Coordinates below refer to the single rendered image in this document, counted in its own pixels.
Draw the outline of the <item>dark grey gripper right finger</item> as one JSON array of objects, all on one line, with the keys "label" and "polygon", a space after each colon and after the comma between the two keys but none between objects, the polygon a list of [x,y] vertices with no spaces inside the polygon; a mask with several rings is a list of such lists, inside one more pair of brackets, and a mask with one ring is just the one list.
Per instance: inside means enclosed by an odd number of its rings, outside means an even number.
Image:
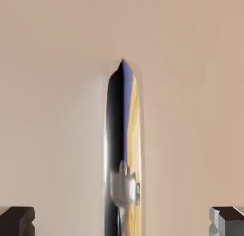
[{"label": "dark grey gripper right finger", "polygon": [[209,236],[244,236],[244,206],[211,207],[209,219]]}]

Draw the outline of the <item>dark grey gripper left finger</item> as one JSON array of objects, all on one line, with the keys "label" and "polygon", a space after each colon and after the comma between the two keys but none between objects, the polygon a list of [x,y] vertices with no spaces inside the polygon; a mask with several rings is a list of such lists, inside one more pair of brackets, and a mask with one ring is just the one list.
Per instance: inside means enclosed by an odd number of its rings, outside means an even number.
[{"label": "dark grey gripper left finger", "polygon": [[35,236],[35,209],[11,206],[0,215],[0,236]]}]

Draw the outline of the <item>beige painted drawer front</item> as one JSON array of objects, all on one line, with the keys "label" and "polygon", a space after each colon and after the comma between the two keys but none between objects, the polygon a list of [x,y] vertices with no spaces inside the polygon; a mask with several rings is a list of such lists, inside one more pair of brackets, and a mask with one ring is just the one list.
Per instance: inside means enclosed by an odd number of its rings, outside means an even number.
[{"label": "beige painted drawer front", "polygon": [[106,79],[142,111],[145,236],[244,207],[244,0],[0,0],[0,206],[37,236],[103,236]]}]

